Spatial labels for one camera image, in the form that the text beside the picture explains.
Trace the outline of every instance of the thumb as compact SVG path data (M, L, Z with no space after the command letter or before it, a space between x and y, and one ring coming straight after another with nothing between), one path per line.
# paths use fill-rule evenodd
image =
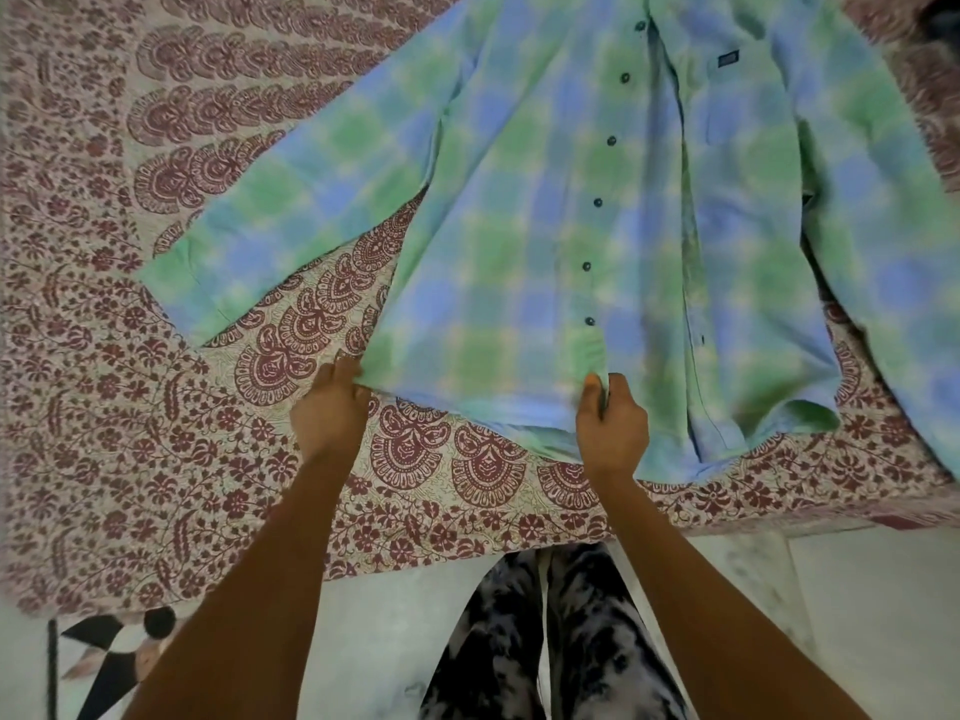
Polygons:
M603 385L600 377L595 373L589 374L583 380L583 393L580 396L580 407L577 409L577 422L581 420L599 420L600 407L603 404Z

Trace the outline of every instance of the shirt pocket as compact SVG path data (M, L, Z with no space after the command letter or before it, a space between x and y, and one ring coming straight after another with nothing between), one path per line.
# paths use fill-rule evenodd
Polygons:
M763 40L706 60L706 143L756 137L792 120L784 79Z

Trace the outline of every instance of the leg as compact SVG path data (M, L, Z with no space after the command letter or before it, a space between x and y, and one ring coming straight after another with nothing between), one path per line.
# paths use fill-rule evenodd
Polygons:
M553 548L551 710L562 720L686 720L687 706L602 543Z
M537 692L543 645L537 553L503 556L453 629L420 706L421 720L543 720Z

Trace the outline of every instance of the hand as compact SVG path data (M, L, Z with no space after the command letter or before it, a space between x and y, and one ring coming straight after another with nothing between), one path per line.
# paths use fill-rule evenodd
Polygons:
M321 364L313 386L290 410L305 464L321 452L354 463L370 407L370 390L354 384L354 377L361 373L360 363L350 357Z
M577 410L577 445L590 483L610 476L632 477L650 444L647 412L634 401L622 373L609 375L605 410L602 404L603 386L592 373L583 382Z

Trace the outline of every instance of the person's left hand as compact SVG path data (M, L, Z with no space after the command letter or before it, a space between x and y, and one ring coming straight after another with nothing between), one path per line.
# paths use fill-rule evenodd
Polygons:
M349 356L322 363L313 386L290 410L305 464L321 452L354 463L370 407L370 390L354 384L360 374L360 363Z

